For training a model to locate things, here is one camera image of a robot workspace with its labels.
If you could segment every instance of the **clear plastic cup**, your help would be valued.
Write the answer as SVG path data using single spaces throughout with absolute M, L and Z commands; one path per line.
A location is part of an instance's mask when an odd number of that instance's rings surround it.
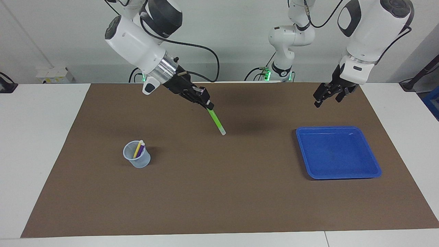
M 132 141 L 123 148 L 123 156 L 127 159 L 135 168 L 143 168 L 151 161 L 151 155 L 145 148 L 145 151 L 138 157 L 133 159 L 133 155 L 136 152 L 137 145 L 140 141 Z

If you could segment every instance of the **blue plastic tray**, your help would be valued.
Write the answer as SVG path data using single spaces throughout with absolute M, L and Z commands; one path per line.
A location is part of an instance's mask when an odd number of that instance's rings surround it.
M 381 176 L 381 168 L 357 127 L 301 127 L 296 135 L 306 170 L 314 179 Z

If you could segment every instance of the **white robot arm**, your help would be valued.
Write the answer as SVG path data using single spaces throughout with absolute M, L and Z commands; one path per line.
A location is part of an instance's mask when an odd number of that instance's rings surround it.
M 191 76 L 177 64 L 178 58 L 167 54 L 159 46 L 161 40 L 168 38 L 182 24 L 182 13 L 172 0 L 147 0 L 138 7 L 138 0 L 125 0 L 129 3 L 126 16 L 117 16 L 110 23 L 105 33 L 105 41 L 126 61 L 137 66 L 148 76 L 143 86 L 143 93 L 151 94 L 163 85 L 171 92 L 212 110 L 210 95 L 204 87 L 191 83 Z M 131 11 L 140 11 L 130 19 Z
M 358 85 L 365 84 L 384 53 L 411 31 L 413 17 L 410 0 L 376 0 L 368 8 L 359 0 L 348 2 L 338 17 L 338 26 L 349 37 L 349 44 L 332 74 L 332 81 L 321 84 L 314 93 L 315 106 L 320 107 L 335 94 L 341 102 Z
M 309 0 L 311 9 L 315 0 Z M 310 45 L 316 36 L 315 30 L 309 24 L 303 0 L 292 0 L 288 10 L 288 17 L 293 25 L 279 26 L 271 29 L 269 42 L 276 49 L 271 69 L 275 77 L 282 82 L 288 81 L 294 61 L 292 47 Z
M 269 42 L 276 49 L 271 64 L 272 75 L 283 82 L 288 81 L 291 74 L 294 61 L 291 48 L 310 45 L 315 37 L 314 27 L 320 28 L 327 23 L 321 26 L 312 23 L 309 11 L 314 3 L 315 0 L 291 0 L 288 16 L 294 25 L 279 26 L 270 31 Z M 314 94 L 315 105 L 320 107 L 325 99 L 335 94 L 338 94 L 336 100 L 341 102 L 358 85 L 365 84 L 384 53 L 411 31 L 413 17 L 414 8 L 410 0 L 349 1 L 338 17 L 338 26 L 350 38 L 349 44 L 332 75 L 332 81 L 321 84 Z

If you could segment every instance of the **green pen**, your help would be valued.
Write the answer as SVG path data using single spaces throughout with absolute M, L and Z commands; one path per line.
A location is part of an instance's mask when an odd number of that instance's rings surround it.
M 215 112 L 213 110 L 209 110 L 209 109 L 207 109 L 207 111 L 209 112 L 210 116 L 212 117 L 213 121 L 215 122 L 215 124 L 218 127 L 221 134 L 225 135 L 226 131 L 224 130 L 223 125 L 221 124 L 220 120 L 216 116 Z

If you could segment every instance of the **table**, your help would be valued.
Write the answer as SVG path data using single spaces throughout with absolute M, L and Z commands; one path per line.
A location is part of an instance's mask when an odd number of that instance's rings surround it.
M 18 239 L 89 86 L 20 85 L 0 95 L 1 246 L 435 246 L 439 240 L 439 229 Z M 398 84 L 362 89 L 438 218 L 439 122 L 415 93 Z

